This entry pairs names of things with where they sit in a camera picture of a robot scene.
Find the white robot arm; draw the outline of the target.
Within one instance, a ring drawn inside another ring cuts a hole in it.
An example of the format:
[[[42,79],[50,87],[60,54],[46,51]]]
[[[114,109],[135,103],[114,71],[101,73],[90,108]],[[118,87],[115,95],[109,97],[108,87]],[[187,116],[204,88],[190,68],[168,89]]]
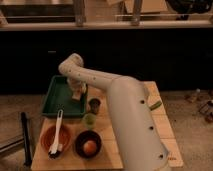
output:
[[[130,76],[84,68],[83,59],[74,53],[59,66],[59,72],[80,83],[101,89],[118,143],[124,171],[172,171],[169,151],[160,140],[148,106],[143,84]]]

